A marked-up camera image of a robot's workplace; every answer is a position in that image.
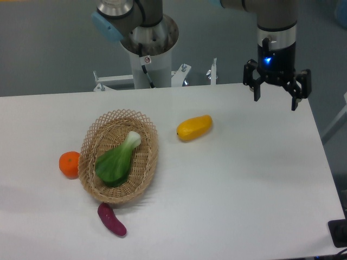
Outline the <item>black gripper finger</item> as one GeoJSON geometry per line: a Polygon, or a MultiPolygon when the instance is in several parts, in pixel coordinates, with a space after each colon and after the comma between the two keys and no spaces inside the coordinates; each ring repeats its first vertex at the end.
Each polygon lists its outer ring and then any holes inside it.
{"type": "Polygon", "coordinates": [[[265,82],[266,72],[255,60],[250,59],[243,68],[243,84],[253,91],[254,101],[257,102],[261,97],[261,84],[265,82]]]}
{"type": "Polygon", "coordinates": [[[311,70],[305,69],[295,72],[293,77],[282,86],[291,97],[291,111],[295,111],[302,99],[307,99],[311,94],[311,70]]]}

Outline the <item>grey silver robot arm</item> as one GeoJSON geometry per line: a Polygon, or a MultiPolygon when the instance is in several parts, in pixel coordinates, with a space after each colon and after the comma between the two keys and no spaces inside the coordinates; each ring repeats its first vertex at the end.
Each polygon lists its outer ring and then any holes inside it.
{"type": "MultiPolygon", "coordinates": [[[[263,83],[282,87],[295,110],[311,93],[311,72],[296,71],[295,49],[298,1],[217,1],[222,8],[256,14],[258,58],[243,69],[243,84],[258,101],[263,83]]],[[[97,1],[92,13],[96,29],[110,42],[119,42],[132,63],[137,89],[172,86],[171,63],[156,58],[170,54],[179,31],[176,22],[163,13],[162,1],[97,1]]]]}

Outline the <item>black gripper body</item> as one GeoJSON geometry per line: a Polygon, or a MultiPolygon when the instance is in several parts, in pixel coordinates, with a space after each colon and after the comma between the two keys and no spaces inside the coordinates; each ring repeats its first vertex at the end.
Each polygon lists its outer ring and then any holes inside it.
{"type": "Polygon", "coordinates": [[[284,86],[295,73],[296,43],[281,49],[271,49],[269,37],[258,46],[258,68],[261,79],[270,85],[284,86]]]}

